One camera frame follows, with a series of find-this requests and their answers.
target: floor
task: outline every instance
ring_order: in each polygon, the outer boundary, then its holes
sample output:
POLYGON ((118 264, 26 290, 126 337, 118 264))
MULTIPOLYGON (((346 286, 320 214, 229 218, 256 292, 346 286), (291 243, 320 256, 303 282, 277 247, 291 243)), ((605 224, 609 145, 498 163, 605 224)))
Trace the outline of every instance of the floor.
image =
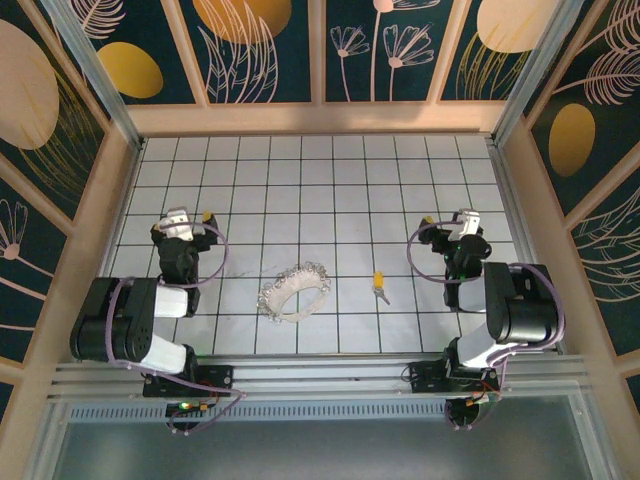
MULTIPOLYGON (((161 213, 211 210, 231 243, 224 276, 202 289, 195 317, 157 319, 155 333, 200 355, 439 352, 484 315, 451 313, 439 284, 412 276, 408 235, 425 215, 472 207, 491 259, 517 261, 496 183, 480 136, 150 139, 110 274, 158 275, 149 229, 161 213), (324 308, 298 324, 258 316, 261 285, 305 261, 332 277, 324 308), (374 270, 389 306, 372 293, 374 270)), ((413 252, 423 271, 443 274, 429 247, 413 252)), ((201 254, 202 276, 221 253, 201 254)))

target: purple cable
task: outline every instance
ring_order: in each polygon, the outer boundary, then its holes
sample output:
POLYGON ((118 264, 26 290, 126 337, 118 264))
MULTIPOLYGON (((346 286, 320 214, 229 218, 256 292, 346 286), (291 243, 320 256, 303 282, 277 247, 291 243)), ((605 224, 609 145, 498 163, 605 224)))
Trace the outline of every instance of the purple cable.
POLYGON ((564 337, 564 330, 565 330, 564 307, 562 305, 562 300, 560 299, 560 295, 558 294, 558 291, 553 286, 553 284, 540 270, 538 270, 532 265, 529 265, 527 263, 512 263, 509 266, 520 267, 520 268, 524 268, 525 270, 529 270, 536 277, 538 277, 538 280, 540 280, 542 284, 547 288, 547 290, 549 290, 549 292, 551 293, 551 296, 553 297, 553 301, 556 304, 556 310, 558 311, 558 328, 556 329, 555 334, 551 335, 547 340, 543 342, 535 343, 533 345, 515 345, 513 347, 509 347, 504 350, 500 350, 498 352, 492 353, 487 357, 487 364, 492 368, 495 368, 505 363, 507 358, 510 355, 515 355, 516 353, 519 353, 519 352, 540 350, 543 348, 551 347, 556 342, 562 340, 562 337, 564 337))
MULTIPOLYGON (((211 230, 214 233, 216 233, 216 235, 218 235, 222 239, 222 242, 224 243, 224 246, 225 246, 225 253, 224 253, 224 258, 223 258, 223 261, 222 261, 222 265, 220 265, 220 268, 218 268, 218 270, 216 270, 216 272, 213 275, 211 275, 209 278, 207 278, 206 280, 203 280, 202 282, 198 282, 197 284, 193 284, 193 285, 166 285, 168 287, 195 288, 196 286, 204 285, 204 284, 210 282, 215 276, 217 276, 222 271, 222 269, 224 268, 225 263, 227 261, 228 255, 229 255, 229 243, 228 243, 227 239, 222 234, 220 234, 220 232, 216 228, 212 227, 211 225, 201 224, 201 223, 185 222, 185 223, 181 223, 181 224, 175 224, 175 225, 172 225, 172 226, 183 226, 183 225, 201 226, 203 228, 211 230)), ((180 385, 184 385, 185 387, 195 388, 195 389, 198 389, 198 390, 204 390, 206 392, 236 394, 237 397, 229 405, 227 405, 225 408, 223 408, 215 417, 213 417, 212 419, 210 419, 210 420, 208 420, 208 421, 206 421, 204 423, 199 423, 196 427, 192 428, 191 430, 183 431, 182 434, 186 437, 190 433, 196 433, 196 432, 199 432, 201 430, 204 430, 204 429, 210 427, 211 425, 213 425, 214 422, 216 422, 220 417, 222 417, 229 410, 231 410, 242 398, 246 397, 246 393, 244 393, 244 392, 242 392, 240 390, 236 390, 234 388, 209 387, 207 385, 200 385, 198 383, 188 382, 186 380, 182 380, 181 378, 175 377, 173 375, 169 375, 169 374, 166 374, 166 373, 158 372, 156 370, 152 370, 152 369, 149 369, 149 368, 144 368, 144 367, 141 367, 139 365, 134 365, 134 364, 132 364, 132 363, 126 361, 126 360, 118 360, 118 359, 116 359, 115 355, 113 353, 113 345, 112 345, 112 341, 113 341, 113 319, 115 317, 116 305, 117 305, 117 302, 118 302, 118 297, 120 296, 120 292, 122 291, 122 288, 127 283, 132 282, 133 280, 135 280, 135 277, 127 277, 127 278, 121 279, 118 282, 118 284, 116 285, 115 289, 113 290, 113 294, 111 295, 111 300, 109 301, 109 308, 107 310, 107 320, 106 320, 105 334, 104 334, 105 348, 106 348, 106 352, 107 352, 107 359, 109 360, 109 363, 111 363, 113 365, 118 365, 118 366, 125 367, 127 370, 136 370, 136 371, 139 371, 139 372, 147 374, 147 375, 159 376, 159 377, 165 378, 167 380, 170 380, 170 381, 172 381, 174 383, 178 383, 180 385)), ((173 417, 170 418, 169 424, 170 424, 171 428, 173 429, 172 431, 174 433, 177 433, 178 430, 173 426, 173 417)))
POLYGON ((209 230, 209 231, 215 233, 218 236, 218 238, 220 238, 220 240, 222 240, 222 243, 224 244, 224 256, 222 257, 222 263, 220 264, 220 267, 218 268, 218 270, 216 270, 213 273, 213 275, 211 275, 208 278, 205 278, 204 280, 201 280, 201 281, 196 282, 196 283, 187 283, 187 284, 184 284, 184 285, 174 285, 174 284, 170 284, 170 283, 162 284, 165 287, 177 287, 177 288, 198 288, 198 287, 203 287, 203 286, 208 285, 209 283, 211 283, 213 281, 213 279, 215 277, 217 277, 220 272, 222 272, 222 270, 224 269, 224 266, 227 264, 227 260, 229 258, 229 241, 227 240, 227 238, 224 235, 222 235, 222 233, 220 233, 220 231, 217 228, 212 227, 211 225, 208 225, 206 223, 182 222, 182 223, 173 223, 171 225, 167 225, 166 227, 163 227, 160 230, 163 231, 163 230, 168 230, 169 228, 186 227, 186 226, 202 227, 205 230, 209 230))
POLYGON ((472 282, 474 280, 477 280, 480 277, 473 277, 473 278, 467 278, 464 280, 442 280, 440 278, 437 277, 432 277, 430 275, 427 275, 425 273, 422 273, 418 267, 416 266, 415 263, 413 263, 413 258, 411 256, 411 245, 413 245, 413 241, 415 240, 415 238, 420 235, 422 232, 424 232, 425 230, 428 230, 429 228, 434 228, 434 227, 440 227, 443 225, 462 225, 462 222, 455 222, 455 221, 449 221, 449 222, 435 222, 435 223, 429 223, 427 225, 424 225, 423 227, 420 227, 418 230, 416 230, 415 232, 413 232, 413 235, 411 235, 411 237, 409 238, 409 241, 407 242, 407 260, 409 261, 409 266, 411 267, 411 270, 413 270, 414 272, 416 272, 416 274, 419 277, 424 278, 425 280, 429 280, 430 282, 435 282, 435 283, 442 283, 443 285, 452 285, 452 284, 459 284, 459 283, 466 283, 466 282, 472 282))

